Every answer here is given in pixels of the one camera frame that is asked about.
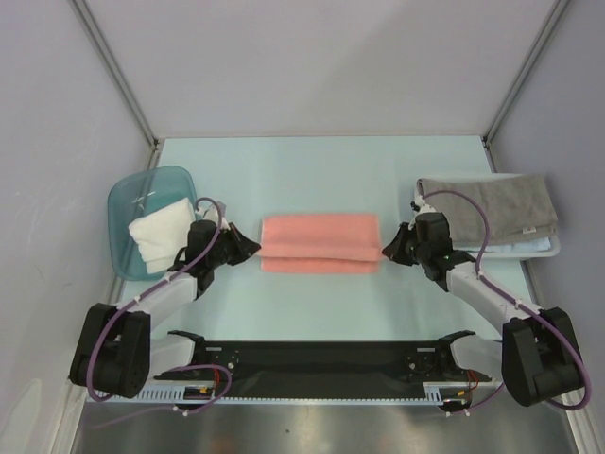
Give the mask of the pink towel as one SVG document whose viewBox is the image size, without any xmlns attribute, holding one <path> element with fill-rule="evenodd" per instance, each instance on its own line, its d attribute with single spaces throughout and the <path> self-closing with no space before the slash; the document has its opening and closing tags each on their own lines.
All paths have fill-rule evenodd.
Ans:
<svg viewBox="0 0 605 454">
<path fill-rule="evenodd" d="M 370 274 L 382 261 L 375 214 L 283 215 L 263 220 L 261 270 L 293 274 Z"/>
</svg>

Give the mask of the white towel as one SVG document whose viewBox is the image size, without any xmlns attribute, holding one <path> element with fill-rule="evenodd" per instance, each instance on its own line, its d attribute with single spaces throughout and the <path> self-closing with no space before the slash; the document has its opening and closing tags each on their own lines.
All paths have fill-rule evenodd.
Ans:
<svg viewBox="0 0 605 454">
<path fill-rule="evenodd" d="M 187 244 L 195 219 L 192 203 L 183 198 L 130 223 L 129 233 L 147 274 L 164 272 L 172 266 L 177 252 Z"/>
</svg>

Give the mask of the grey towel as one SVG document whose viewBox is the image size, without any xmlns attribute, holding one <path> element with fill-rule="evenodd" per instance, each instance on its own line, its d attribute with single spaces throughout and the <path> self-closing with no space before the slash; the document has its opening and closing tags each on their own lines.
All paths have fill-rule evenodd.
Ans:
<svg viewBox="0 0 605 454">
<path fill-rule="evenodd" d="M 454 242 L 479 246 L 490 227 L 490 245 L 504 245 L 556 234 L 558 216 L 545 177 L 516 175 L 489 180 L 431 179 L 417 181 L 416 191 L 445 215 Z"/>
</svg>

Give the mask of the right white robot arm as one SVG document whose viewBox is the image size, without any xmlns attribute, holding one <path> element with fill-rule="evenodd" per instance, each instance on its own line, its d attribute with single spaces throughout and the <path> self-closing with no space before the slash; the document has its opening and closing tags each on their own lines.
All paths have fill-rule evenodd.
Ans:
<svg viewBox="0 0 605 454">
<path fill-rule="evenodd" d="M 478 256 L 454 248 L 442 213 L 423 213 L 400 224 L 383 249 L 387 260 L 419 266 L 425 276 L 478 312 L 497 330 L 489 343 L 466 335 L 435 356 L 436 371 L 448 380 L 473 369 L 503 382 L 521 406 L 555 403 L 572 391 L 584 394 L 571 410 L 592 396 L 592 383 L 579 352 L 572 322 L 558 307 L 542 309 L 514 297 L 482 270 Z"/>
</svg>

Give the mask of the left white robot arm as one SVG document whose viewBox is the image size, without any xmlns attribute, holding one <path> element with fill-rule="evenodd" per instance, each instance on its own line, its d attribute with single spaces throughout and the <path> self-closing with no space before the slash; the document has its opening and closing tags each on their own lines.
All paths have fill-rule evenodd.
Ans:
<svg viewBox="0 0 605 454">
<path fill-rule="evenodd" d="M 68 379 L 101 402 L 112 396 L 133 398 L 154 376 L 151 332 L 177 309 L 196 301 L 214 282 L 215 270 L 236 266 L 259 253 L 261 245 L 234 223 L 213 220 L 190 225 L 186 243 L 166 274 L 151 288 L 120 305 L 89 308 Z"/>
</svg>

